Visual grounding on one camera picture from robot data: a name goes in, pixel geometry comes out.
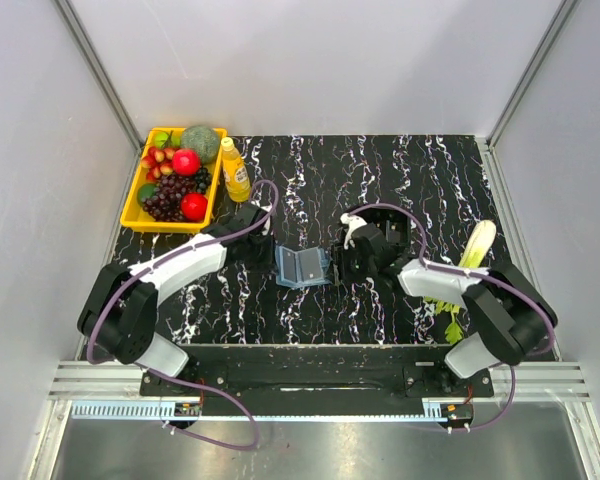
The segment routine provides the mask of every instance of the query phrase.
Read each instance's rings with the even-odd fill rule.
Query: floor
[[[495,406],[481,405],[483,419]],[[516,404],[482,432],[423,432],[405,424],[267,423],[254,453],[223,450],[159,424],[70,420],[55,480],[556,479],[586,478],[558,404]],[[248,443],[246,422],[193,431]]]
[[[380,200],[421,218],[429,256],[438,261],[457,263],[474,225],[497,222],[473,137],[238,137],[236,143],[252,181],[268,178],[278,185],[274,230],[278,243],[290,248],[328,248],[344,210]],[[268,193],[262,195],[266,204]],[[234,211],[221,197],[217,216]],[[489,264],[509,258],[499,231]],[[186,239],[122,228],[114,261],[144,261]],[[433,304],[422,299],[391,295],[380,302],[372,282],[289,290],[277,287],[272,273],[240,265],[183,288],[159,316],[157,331],[178,343],[430,343],[444,340],[449,322],[434,317]],[[467,316],[459,320],[470,328]]]

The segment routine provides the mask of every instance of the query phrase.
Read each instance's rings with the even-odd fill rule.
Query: reflective floor
[[[495,413],[477,408],[483,420]],[[236,443],[251,438],[246,422],[200,422],[192,429]],[[266,423],[262,437],[257,452],[239,453],[170,436],[157,423],[71,420],[54,479],[585,478],[567,418],[555,404],[514,405],[493,428],[451,437],[397,423]]]

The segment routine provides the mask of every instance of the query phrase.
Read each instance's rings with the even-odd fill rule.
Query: yellow plastic tray
[[[227,131],[224,128],[214,128],[220,139],[227,136]],[[147,144],[144,146],[142,151],[142,157],[147,155],[147,150],[153,145],[153,139],[158,132],[170,132],[173,131],[173,137],[180,140],[180,135],[185,131],[184,128],[180,127],[156,127],[149,132],[149,138]],[[213,204],[216,199],[216,193],[218,191],[218,185],[220,184],[220,171],[222,170],[222,159],[220,158],[220,150],[218,150],[218,156],[216,161],[208,165],[205,165],[210,172],[213,172],[213,179],[211,180],[211,188],[207,190],[205,196],[209,200],[209,206],[207,207],[207,213],[204,216],[204,220],[199,223],[176,223],[176,222],[156,222],[148,213],[142,210],[142,207],[136,200],[138,190],[143,185],[149,183],[145,177],[149,171],[140,165],[138,159],[138,168],[136,174],[133,177],[133,183],[131,189],[127,195],[127,201],[124,204],[122,215],[120,216],[120,223],[124,227],[128,227],[135,232],[160,232],[160,233],[198,233],[204,227],[211,223],[211,216],[213,211]]]

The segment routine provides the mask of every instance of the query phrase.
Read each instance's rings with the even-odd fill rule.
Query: cantaloupe
[[[206,165],[215,161],[220,148],[220,137],[206,125],[189,127],[180,137],[180,148],[190,148],[200,157],[200,163]]]

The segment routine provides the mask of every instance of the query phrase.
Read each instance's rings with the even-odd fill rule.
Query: white wall
[[[580,3],[496,150],[600,420],[600,0]]]
[[[0,1],[0,480],[75,354],[132,161],[52,2]]]
[[[487,135],[560,0],[73,0],[138,129]]]

